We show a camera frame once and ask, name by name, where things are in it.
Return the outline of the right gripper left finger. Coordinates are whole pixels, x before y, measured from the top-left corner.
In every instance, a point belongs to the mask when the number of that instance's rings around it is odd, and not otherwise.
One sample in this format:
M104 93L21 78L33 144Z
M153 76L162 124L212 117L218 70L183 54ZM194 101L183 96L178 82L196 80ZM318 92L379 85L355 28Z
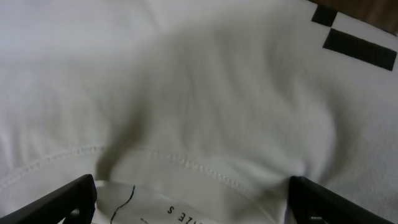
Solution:
M85 174L42 198L1 218L2 224L90 224L97 191L91 174Z

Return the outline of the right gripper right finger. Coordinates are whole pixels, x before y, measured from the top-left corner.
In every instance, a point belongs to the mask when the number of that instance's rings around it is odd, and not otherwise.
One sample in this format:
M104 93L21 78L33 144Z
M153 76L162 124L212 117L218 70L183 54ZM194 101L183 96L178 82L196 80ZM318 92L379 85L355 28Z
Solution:
M297 224L393 224L302 176L289 179L288 204Z

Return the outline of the white t-shirt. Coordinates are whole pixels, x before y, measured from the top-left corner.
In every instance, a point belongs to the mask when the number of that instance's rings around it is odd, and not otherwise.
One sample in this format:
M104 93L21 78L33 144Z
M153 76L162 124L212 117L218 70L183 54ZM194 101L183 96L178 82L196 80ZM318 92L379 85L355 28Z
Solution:
M397 50L310 1L2 1L1 215L84 174L94 223L291 223L304 176L397 221Z

